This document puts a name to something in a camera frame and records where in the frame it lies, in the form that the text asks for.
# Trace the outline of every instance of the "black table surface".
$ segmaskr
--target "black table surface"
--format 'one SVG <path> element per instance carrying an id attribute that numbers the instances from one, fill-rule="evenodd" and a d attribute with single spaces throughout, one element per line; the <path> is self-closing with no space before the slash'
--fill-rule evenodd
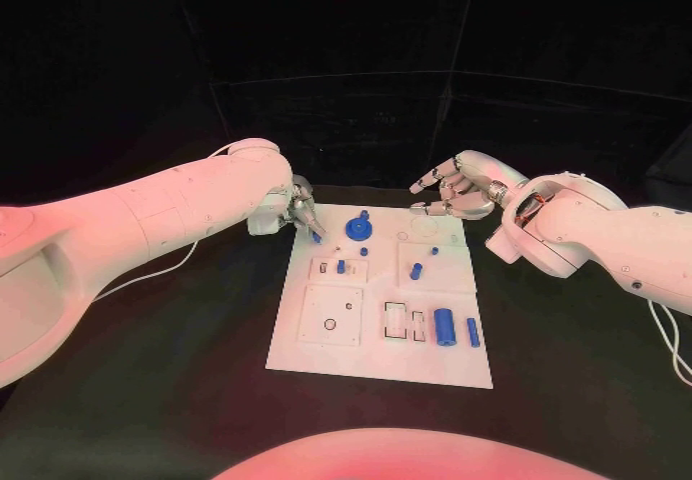
<path id="1" fill-rule="evenodd" d="M 315 198 L 419 200 L 337 187 Z M 403 427 L 497 440 L 612 478 L 689 478 L 692 391 L 644 300 L 591 262 L 566 280 L 504 264 L 483 244 L 497 224 L 497 212 L 464 223 L 493 390 L 266 370 L 294 231 L 251 237 L 241 224 L 89 308 L 0 412 L 0 477 L 209 478 L 307 435 Z"/>

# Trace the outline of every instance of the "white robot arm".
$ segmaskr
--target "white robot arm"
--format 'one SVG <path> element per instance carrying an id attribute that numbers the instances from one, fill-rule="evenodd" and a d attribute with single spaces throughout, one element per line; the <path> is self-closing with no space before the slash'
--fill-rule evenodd
<path id="1" fill-rule="evenodd" d="M 483 218 L 494 204 L 501 225 L 486 246 L 512 263 L 519 257 L 566 278 L 587 260 L 601 264 L 630 293 L 692 314 L 692 214 L 664 207 L 627 208 L 584 175 L 527 180 L 499 160 L 467 150 L 411 186 L 441 180 L 441 202 L 411 206 L 415 214 Z"/>
<path id="2" fill-rule="evenodd" d="M 245 219 L 252 235 L 290 222 L 324 234 L 310 185 L 262 139 L 106 190 L 0 207 L 0 386 L 50 356 L 122 273 Z"/>

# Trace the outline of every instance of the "blue object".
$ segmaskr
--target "blue object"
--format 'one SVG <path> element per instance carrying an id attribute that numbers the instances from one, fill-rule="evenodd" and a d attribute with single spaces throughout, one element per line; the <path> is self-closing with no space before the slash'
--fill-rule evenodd
<path id="1" fill-rule="evenodd" d="M 435 310 L 435 335 L 437 344 L 441 347 L 451 347 L 457 344 L 457 334 L 454 333 L 454 319 L 448 308 Z"/>
<path id="2" fill-rule="evenodd" d="M 367 240 L 372 235 L 372 223 L 367 221 L 370 216 L 367 210 L 360 212 L 360 216 L 349 220 L 346 223 L 346 235 L 356 242 Z"/>
<path id="3" fill-rule="evenodd" d="M 476 328 L 476 319 L 467 318 L 465 323 L 468 324 L 468 337 L 471 339 L 471 347 L 480 347 L 480 339 L 478 339 L 478 330 Z"/>
<path id="4" fill-rule="evenodd" d="M 419 263 L 414 263 L 414 269 L 411 270 L 411 279 L 418 280 L 421 278 L 422 273 L 422 265 Z"/>

